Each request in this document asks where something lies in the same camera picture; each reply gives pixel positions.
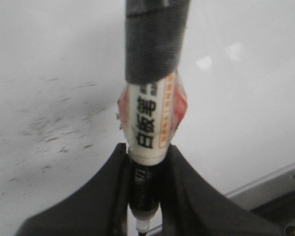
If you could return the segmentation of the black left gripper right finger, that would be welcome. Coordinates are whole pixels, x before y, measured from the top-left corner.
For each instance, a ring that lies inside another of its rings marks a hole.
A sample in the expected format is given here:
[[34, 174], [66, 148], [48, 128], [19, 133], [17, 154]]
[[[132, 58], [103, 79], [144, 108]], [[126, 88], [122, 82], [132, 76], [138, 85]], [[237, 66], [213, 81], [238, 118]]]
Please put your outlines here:
[[163, 162], [162, 235], [280, 236], [279, 226], [239, 207], [206, 182], [171, 145]]

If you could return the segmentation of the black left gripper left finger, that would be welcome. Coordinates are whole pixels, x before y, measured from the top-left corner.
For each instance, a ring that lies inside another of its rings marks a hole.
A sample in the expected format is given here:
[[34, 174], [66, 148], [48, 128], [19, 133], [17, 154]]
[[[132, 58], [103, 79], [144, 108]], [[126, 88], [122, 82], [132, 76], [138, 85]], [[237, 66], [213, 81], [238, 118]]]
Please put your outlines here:
[[28, 218], [18, 236], [125, 236], [129, 196], [126, 145], [113, 153], [84, 186], [65, 200]]

